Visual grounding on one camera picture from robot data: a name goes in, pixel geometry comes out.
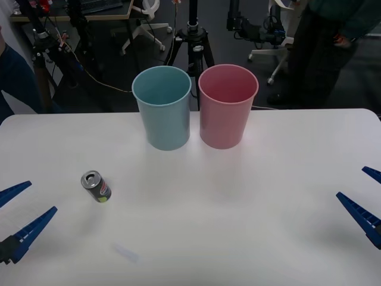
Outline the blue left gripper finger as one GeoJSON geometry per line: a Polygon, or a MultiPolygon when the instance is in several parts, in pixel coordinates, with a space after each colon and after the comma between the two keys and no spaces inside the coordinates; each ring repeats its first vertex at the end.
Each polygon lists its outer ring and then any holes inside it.
{"type": "Polygon", "coordinates": [[[27,253],[34,240],[54,217],[57,210],[55,206],[51,207],[18,232],[1,241],[1,263],[18,263],[27,253]]]}
{"type": "Polygon", "coordinates": [[[32,183],[30,181],[25,181],[0,191],[0,208],[5,206],[13,198],[21,194],[25,189],[27,189],[31,185],[32,183]]]}

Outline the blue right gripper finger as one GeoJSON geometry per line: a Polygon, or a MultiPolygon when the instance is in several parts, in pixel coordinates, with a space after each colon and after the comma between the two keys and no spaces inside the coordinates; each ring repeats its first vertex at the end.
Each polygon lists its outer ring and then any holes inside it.
{"type": "Polygon", "coordinates": [[[336,194],[347,212],[365,232],[366,237],[380,250],[380,218],[373,215],[341,192],[336,194]]]}
{"type": "Polygon", "coordinates": [[[370,167],[367,167],[367,166],[364,166],[362,169],[361,169],[365,174],[369,175],[371,178],[373,178],[375,181],[377,181],[378,183],[381,184],[381,172],[376,170],[376,169],[372,169],[370,167]]]}

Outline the person's hand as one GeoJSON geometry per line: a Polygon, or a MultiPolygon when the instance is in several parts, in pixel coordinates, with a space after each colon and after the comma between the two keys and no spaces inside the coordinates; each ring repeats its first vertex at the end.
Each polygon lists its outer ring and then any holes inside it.
{"type": "Polygon", "coordinates": [[[334,37],[334,46],[339,47],[339,48],[349,48],[351,46],[351,41],[348,40],[346,37],[337,34],[334,37]]]}

